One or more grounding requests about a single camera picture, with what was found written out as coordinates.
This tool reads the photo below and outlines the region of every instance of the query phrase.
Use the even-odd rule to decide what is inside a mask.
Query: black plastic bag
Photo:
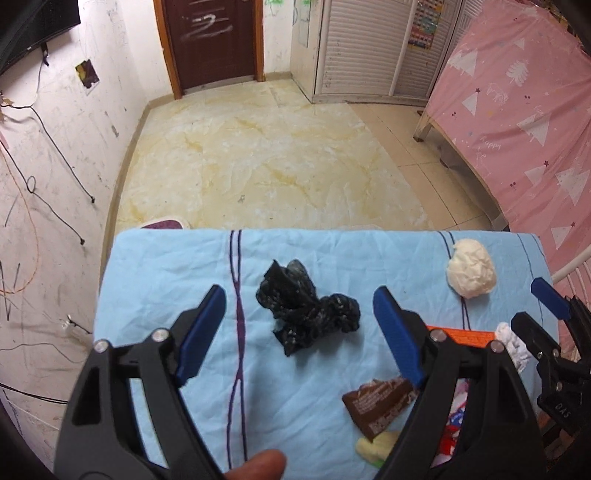
[[[299,260],[292,260],[287,267],[273,260],[256,299],[273,312],[275,319],[283,321],[283,327],[273,333],[287,356],[331,333],[359,329],[361,313],[357,300],[339,293],[319,299]]]

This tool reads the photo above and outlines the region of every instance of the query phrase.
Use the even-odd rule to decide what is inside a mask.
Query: door frame
[[[257,82],[265,81],[264,73],[264,41],[263,41],[263,1],[251,0],[252,2],[252,18],[254,23],[254,61],[255,61],[255,80]],[[156,24],[158,25],[158,35],[160,36],[160,43],[162,44],[164,63],[168,70],[170,78],[170,86],[173,88],[173,95],[175,100],[183,97],[183,89],[178,77],[177,62],[174,58],[173,42],[170,37],[170,30],[168,29],[168,22],[165,13],[165,0],[154,0],[154,10],[156,13]]]

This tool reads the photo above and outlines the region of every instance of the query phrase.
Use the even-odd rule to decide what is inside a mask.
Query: white wardrobe
[[[312,102],[424,106],[449,55],[483,0],[443,0],[427,26],[428,47],[412,43],[441,0],[295,0],[291,72]]]

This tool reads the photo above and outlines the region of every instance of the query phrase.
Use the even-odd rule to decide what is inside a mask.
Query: wooden door
[[[165,0],[181,88],[254,75],[255,0]]]

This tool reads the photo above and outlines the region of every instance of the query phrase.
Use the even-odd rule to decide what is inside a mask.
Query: white cloth
[[[525,369],[527,362],[532,358],[523,340],[511,330],[507,322],[501,322],[497,325],[495,337],[497,340],[503,342],[515,364],[515,368],[521,373]]]

